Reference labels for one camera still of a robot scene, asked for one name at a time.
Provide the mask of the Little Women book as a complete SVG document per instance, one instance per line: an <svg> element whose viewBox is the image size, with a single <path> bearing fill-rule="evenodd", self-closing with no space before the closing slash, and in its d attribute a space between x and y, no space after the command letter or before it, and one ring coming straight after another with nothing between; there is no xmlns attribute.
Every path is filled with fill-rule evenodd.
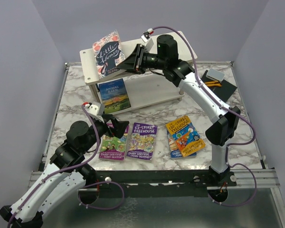
<svg viewBox="0 0 285 228"><path fill-rule="evenodd" d="M122 73L117 66L125 60L125 55L117 30L93 43L92 50L99 80Z"/></svg>

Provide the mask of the Animal Farm book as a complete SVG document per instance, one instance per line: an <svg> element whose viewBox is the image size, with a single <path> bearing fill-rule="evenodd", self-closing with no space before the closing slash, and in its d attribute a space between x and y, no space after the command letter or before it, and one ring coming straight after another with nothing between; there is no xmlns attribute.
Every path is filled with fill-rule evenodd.
<svg viewBox="0 0 285 228"><path fill-rule="evenodd" d="M104 113L110 114L131 107L130 99L122 78L99 84Z"/></svg>

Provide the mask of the yellow 130-Storey Treehouse book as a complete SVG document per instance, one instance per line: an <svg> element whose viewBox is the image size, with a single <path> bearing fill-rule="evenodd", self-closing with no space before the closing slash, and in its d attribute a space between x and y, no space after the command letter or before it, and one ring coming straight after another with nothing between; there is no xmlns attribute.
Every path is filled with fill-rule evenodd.
<svg viewBox="0 0 285 228"><path fill-rule="evenodd" d="M206 147L205 142L187 115L167 123L166 129L176 143L182 157L189 157Z"/></svg>

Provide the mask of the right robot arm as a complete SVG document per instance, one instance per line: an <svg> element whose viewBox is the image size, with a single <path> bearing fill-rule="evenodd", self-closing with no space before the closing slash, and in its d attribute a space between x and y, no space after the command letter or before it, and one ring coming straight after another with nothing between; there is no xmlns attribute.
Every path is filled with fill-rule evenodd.
<svg viewBox="0 0 285 228"><path fill-rule="evenodd" d="M230 171L226 149L237 128L240 110L220 101L198 77L197 70L188 62L179 59L178 43L173 36L158 36L155 54L150 53L148 49L152 38L143 35L142 40L144 43L137 44L133 52L118 64L117 68L139 75L151 68L161 70L168 81L188 94L202 108L212 122L212 126L205 132L212 146L209 181L212 185L219 186L226 180L226 175Z"/></svg>

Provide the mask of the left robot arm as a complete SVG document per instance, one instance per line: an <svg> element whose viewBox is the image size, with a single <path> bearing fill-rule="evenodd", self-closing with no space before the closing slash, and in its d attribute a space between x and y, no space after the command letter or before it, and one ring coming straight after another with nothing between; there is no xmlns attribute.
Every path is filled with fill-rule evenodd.
<svg viewBox="0 0 285 228"><path fill-rule="evenodd" d="M9 228L40 228L43 220L72 193L96 183L96 171L85 154L103 135L121 138L128 121L118 121L106 114L103 121L76 121L66 133L66 139L56 149L42 174L30 189L14 204L0 209Z"/></svg>

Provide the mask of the purple green treehouse book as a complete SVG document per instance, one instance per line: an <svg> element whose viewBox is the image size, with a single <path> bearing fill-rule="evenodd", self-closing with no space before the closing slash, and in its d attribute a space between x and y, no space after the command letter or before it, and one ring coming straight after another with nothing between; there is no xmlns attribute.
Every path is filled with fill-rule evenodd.
<svg viewBox="0 0 285 228"><path fill-rule="evenodd" d="M128 131L129 126L126 127L124 134L120 139L117 137L109 137L107 135L104 135L102 137L102 144L99 149L99 159L123 161L125 157Z"/></svg>

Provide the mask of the white two-tier shelf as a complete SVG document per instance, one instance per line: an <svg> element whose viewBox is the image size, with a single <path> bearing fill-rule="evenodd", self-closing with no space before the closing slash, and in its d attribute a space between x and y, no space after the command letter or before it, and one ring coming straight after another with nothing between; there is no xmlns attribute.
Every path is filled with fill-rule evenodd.
<svg viewBox="0 0 285 228"><path fill-rule="evenodd" d="M188 63L192 63L189 48L183 39L175 32L167 34L172 35L177 41L179 58L187 61ZM141 38L121 42L121 47L125 57L128 57L131 54L138 43L143 43ZM104 79L99 79L93 49L84 49L79 53L85 84L89 86L91 93L94 95L97 102L104 103L100 97L100 92L97 92L95 84L118 78L125 78L124 84L129 96L131 107L115 112L114 114L120 114L175 99L180 101L184 96L184 92L179 88L176 88L171 82L166 80L166 78L152 74L149 70L147 70L144 75L131 75L130 73L123 72L115 77L110 76Z"/></svg>

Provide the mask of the purple 52-Storey Treehouse book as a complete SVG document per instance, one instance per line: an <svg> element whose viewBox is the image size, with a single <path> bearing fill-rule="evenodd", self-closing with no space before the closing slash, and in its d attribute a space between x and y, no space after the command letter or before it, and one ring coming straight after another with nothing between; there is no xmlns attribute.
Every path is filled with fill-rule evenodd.
<svg viewBox="0 0 285 228"><path fill-rule="evenodd" d="M152 159L158 126L154 124L133 123L129 141L128 158L149 161Z"/></svg>

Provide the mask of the blue treehouse book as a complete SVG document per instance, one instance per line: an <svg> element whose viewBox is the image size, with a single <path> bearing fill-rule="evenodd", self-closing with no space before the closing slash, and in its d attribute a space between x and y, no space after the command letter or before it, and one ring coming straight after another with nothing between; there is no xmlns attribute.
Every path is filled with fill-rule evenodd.
<svg viewBox="0 0 285 228"><path fill-rule="evenodd" d="M174 141L173 137L170 135L170 133L167 131L167 138L169 143L169 149L170 149L170 157L171 159L180 159L184 158L176 145L176 142Z"/></svg>

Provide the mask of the grey white box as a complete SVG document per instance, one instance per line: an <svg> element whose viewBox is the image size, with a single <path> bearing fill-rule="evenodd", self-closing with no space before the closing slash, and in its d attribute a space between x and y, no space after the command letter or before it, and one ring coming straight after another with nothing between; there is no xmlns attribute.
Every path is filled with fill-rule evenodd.
<svg viewBox="0 0 285 228"><path fill-rule="evenodd" d="M206 73L206 77L213 80L213 81L219 81L219 82L222 82L225 78L225 74L218 71L218 70L215 70L213 68L210 68L208 70L208 72Z"/></svg>

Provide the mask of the large black mat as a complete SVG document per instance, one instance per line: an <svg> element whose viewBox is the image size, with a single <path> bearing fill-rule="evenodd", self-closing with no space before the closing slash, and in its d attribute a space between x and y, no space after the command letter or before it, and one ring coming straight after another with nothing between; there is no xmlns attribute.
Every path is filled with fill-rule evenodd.
<svg viewBox="0 0 285 228"><path fill-rule="evenodd" d="M225 74L213 68L206 70L201 80L222 101L226 102L237 87L225 80Z"/></svg>

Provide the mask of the small black mat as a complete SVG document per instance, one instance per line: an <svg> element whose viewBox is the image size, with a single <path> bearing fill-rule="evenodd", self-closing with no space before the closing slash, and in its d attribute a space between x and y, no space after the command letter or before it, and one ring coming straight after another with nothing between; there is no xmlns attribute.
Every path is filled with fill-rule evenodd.
<svg viewBox="0 0 285 228"><path fill-rule="evenodd" d="M228 99L234 94L236 89L237 87L225 87L225 88L220 87L217 90L216 95L220 100L226 103Z"/></svg>

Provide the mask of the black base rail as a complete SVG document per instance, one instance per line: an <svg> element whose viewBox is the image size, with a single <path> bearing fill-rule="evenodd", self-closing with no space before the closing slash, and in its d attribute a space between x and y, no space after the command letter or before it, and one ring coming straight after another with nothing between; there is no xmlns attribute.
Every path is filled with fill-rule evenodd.
<svg viewBox="0 0 285 228"><path fill-rule="evenodd" d="M219 190L222 186L236 186L233 172L215 174L210 170L168 170L168 171L98 171L97 180L111 178L121 185L104 183L96 187L80 189L78 195L84 201L92 202L97 197L116 199L159 197L207 197L207 188Z"/></svg>

